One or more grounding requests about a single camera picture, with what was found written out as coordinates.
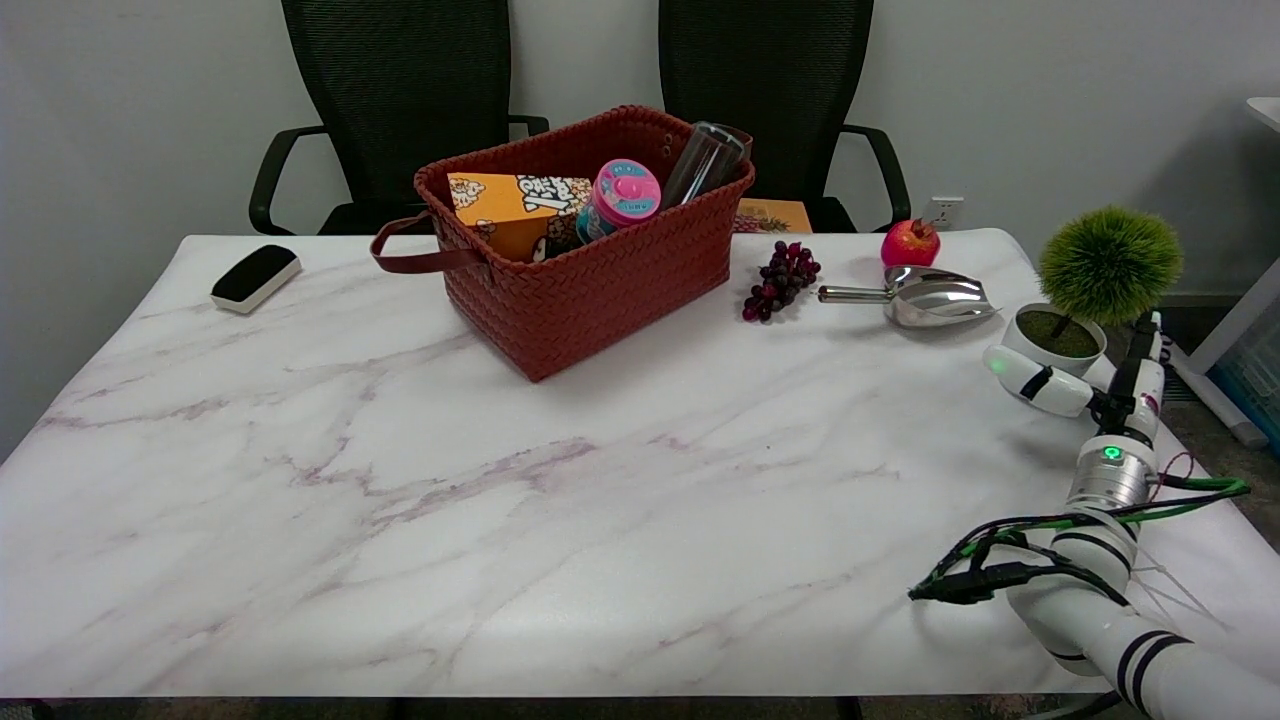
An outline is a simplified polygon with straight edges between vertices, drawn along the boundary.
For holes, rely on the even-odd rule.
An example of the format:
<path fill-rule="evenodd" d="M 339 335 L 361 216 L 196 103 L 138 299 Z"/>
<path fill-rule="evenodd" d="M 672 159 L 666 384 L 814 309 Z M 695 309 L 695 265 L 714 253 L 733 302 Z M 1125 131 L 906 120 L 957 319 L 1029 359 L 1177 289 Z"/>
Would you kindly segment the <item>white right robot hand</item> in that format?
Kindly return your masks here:
<path fill-rule="evenodd" d="M 1134 454 L 1138 445 L 1152 454 L 1165 386 L 1161 313 L 1151 310 L 1135 320 L 1128 352 L 1103 388 L 1085 378 L 1106 350 L 1103 332 L 1092 323 L 1076 323 L 1097 351 L 1079 357 L 1055 354 L 1034 342 L 1019 325 L 1029 313 L 1051 315 L 1051 325 L 1060 316 L 1048 304 L 1027 305 L 1007 324 L 1002 342 L 986 348 L 983 364 L 1001 387 L 1044 413 L 1069 418 L 1089 414 L 1097 434 L 1106 437 L 1112 447 L 1103 452 L 1107 457 Z"/>

